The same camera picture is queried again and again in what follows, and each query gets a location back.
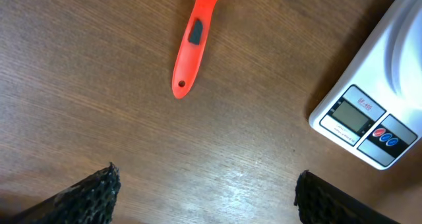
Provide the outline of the orange plastic measuring scoop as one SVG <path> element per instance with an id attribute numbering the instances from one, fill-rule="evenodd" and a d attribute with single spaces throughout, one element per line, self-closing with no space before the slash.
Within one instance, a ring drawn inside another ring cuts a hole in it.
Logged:
<path id="1" fill-rule="evenodd" d="M 185 97 L 193 87 L 217 2 L 218 0 L 195 0 L 173 70 L 171 88 L 177 99 Z"/>

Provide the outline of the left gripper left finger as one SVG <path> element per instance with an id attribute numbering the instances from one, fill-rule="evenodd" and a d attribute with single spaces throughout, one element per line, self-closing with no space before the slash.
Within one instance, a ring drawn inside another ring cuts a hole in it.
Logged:
<path id="1" fill-rule="evenodd" d="M 6 224 L 110 224 L 121 189 L 119 169 L 110 163 L 78 183 L 18 214 Z"/>

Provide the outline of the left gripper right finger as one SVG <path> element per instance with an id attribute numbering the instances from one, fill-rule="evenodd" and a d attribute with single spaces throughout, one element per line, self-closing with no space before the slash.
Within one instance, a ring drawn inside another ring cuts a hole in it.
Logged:
<path id="1" fill-rule="evenodd" d="M 308 170 L 297 180 L 294 205 L 304 224 L 398 224 Z"/>

